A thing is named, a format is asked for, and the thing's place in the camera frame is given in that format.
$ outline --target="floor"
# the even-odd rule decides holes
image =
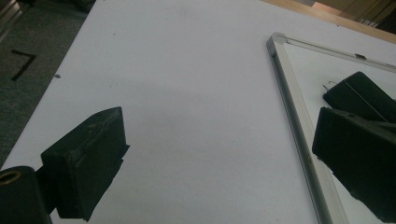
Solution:
[[[0,12],[9,2],[11,0],[0,0]],[[26,6],[1,40],[0,167],[54,78],[86,16],[65,0],[38,0],[34,7]]]

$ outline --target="gray carpet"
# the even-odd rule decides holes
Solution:
[[[0,167],[84,22],[55,11],[30,8],[0,43]],[[24,72],[33,57],[15,52],[35,55]]]

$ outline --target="white surface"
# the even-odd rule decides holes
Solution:
[[[317,126],[319,110],[329,106],[322,98],[326,92],[323,85],[331,88],[333,83],[339,83],[358,71],[363,72],[390,97],[396,98],[395,73],[289,44],[284,46],[314,128]],[[361,201],[354,199],[335,176],[333,181],[349,223],[383,223]]]
[[[265,47],[274,32],[396,58],[256,0],[98,0],[3,168],[37,169],[40,152],[121,105],[131,148],[90,223],[316,223]]]

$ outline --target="whiteboard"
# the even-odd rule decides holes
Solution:
[[[358,59],[355,54],[274,34],[267,47],[290,125],[300,151],[305,177],[322,222],[382,223],[361,201],[354,199],[332,171],[312,153],[319,110],[330,107],[322,98],[327,88],[361,71],[390,97],[396,97],[393,65]]]

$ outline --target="black tape mark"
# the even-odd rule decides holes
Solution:
[[[26,71],[26,69],[29,67],[29,65],[35,60],[36,55],[24,53],[24,52],[15,50],[15,49],[12,50],[11,53],[18,54],[18,55],[25,56],[25,57],[29,57],[29,60],[27,61],[27,63],[25,63],[23,65],[23,67],[21,68],[21,70],[11,79],[13,81],[16,81]]]

